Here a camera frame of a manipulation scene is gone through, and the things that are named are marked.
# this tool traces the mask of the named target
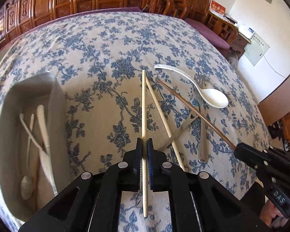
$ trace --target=light wooden chopstick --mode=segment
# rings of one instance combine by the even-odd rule
[[[146,72],[142,70],[142,194],[143,214],[148,215],[148,161],[147,161],[147,112],[146,112]]]
[[[161,119],[162,119],[163,125],[165,126],[166,132],[168,133],[168,136],[169,136],[169,138],[170,138],[170,137],[172,136],[171,130],[170,130],[170,128],[169,128],[168,122],[167,122],[166,119],[165,119],[164,113],[163,113],[163,111],[162,111],[162,109],[161,109],[161,107],[160,107],[160,104],[159,104],[159,101],[158,101],[158,99],[157,99],[157,97],[156,97],[156,95],[155,95],[155,92],[154,92],[154,90],[152,89],[152,86],[151,86],[150,83],[149,83],[148,78],[146,78],[146,84],[147,84],[147,86],[148,86],[148,88],[149,88],[149,91],[150,91],[150,93],[151,93],[151,95],[152,95],[152,98],[153,98],[153,100],[154,100],[154,102],[155,102],[155,105],[156,105],[156,107],[157,107],[157,109],[158,109],[158,112],[159,112],[160,117],[161,117]],[[174,152],[175,152],[175,155],[176,155],[177,161],[178,161],[178,163],[179,163],[179,166],[180,166],[180,167],[185,171],[185,167],[184,167],[184,164],[183,164],[183,162],[182,162],[182,158],[181,158],[181,156],[180,156],[180,153],[179,153],[179,151],[178,151],[178,149],[177,149],[177,145],[176,145],[176,143],[175,143],[175,140],[172,141],[172,147],[173,147],[173,150],[174,150]]]
[[[236,149],[236,146],[217,128],[215,127],[206,117],[204,117],[195,107],[193,107],[187,100],[180,96],[177,92],[168,87],[165,83],[158,79],[158,82],[171,92],[175,97],[177,97],[181,102],[183,102],[187,107],[194,111],[201,119],[203,119],[227,144],[232,150]]]

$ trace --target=metal fork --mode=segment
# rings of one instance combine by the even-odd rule
[[[199,87],[203,88],[203,75],[195,74],[194,80],[198,83]],[[204,115],[204,107],[203,107],[203,98],[199,94],[197,88],[192,85],[192,95],[198,101],[200,108],[199,111],[202,115]],[[208,162],[208,149],[206,146],[206,130],[205,123],[201,120],[201,128],[200,128],[200,143],[199,143],[199,162],[207,163]]]

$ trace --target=gray tray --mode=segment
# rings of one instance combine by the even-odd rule
[[[36,108],[43,104],[47,115],[47,129],[53,175],[51,187],[57,195],[72,182],[69,155],[67,152],[67,104],[65,95],[51,72],[41,73],[15,84],[7,93],[0,116],[0,186],[4,201],[16,218],[27,221],[36,213],[33,200],[23,200],[20,182],[26,174],[26,148],[28,135],[19,114],[29,126],[30,116],[35,115],[33,135],[42,145],[42,137],[36,117]],[[30,163],[38,150],[31,142]]]

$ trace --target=tablecloth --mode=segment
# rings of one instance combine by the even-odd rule
[[[145,13],[100,13],[70,16],[22,35],[0,64],[0,111],[9,88],[44,71],[56,74],[67,99],[67,152],[71,173],[106,171],[135,149],[141,137],[141,72],[146,70],[172,132],[189,116],[187,109],[155,82],[159,77],[194,106],[191,84],[177,73],[155,70],[155,64],[205,76],[204,88],[216,88],[229,99],[226,108],[204,107],[206,117],[234,144],[267,148],[269,136],[251,95],[224,57],[183,20]],[[168,138],[147,91],[148,137],[154,147]],[[206,127],[209,162],[198,162],[200,120],[176,140],[188,172],[209,172],[237,198],[254,182],[255,171]],[[177,163],[172,147],[164,150]],[[0,217],[12,231],[21,222],[8,211],[0,191]],[[119,231],[172,230],[167,193],[149,193],[149,216],[142,214],[142,193],[124,192]]]

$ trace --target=metal pin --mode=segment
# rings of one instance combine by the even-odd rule
[[[82,175],[81,175],[81,178],[84,180],[87,180],[90,177],[91,177],[91,173],[89,173],[89,172],[82,173]]]
[[[163,166],[164,168],[171,168],[171,167],[172,167],[172,164],[171,164],[170,162],[163,162],[163,163],[162,163],[162,166]]]
[[[119,162],[118,163],[118,167],[119,168],[126,168],[127,166],[128,166],[128,163],[127,162],[122,161],[122,162]]]
[[[201,172],[201,173],[199,174],[199,176],[200,176],[200,178],[202,178],[202,179],[207,179],[207,178],[209,177],[209,174],[208,174],[207,172]]]

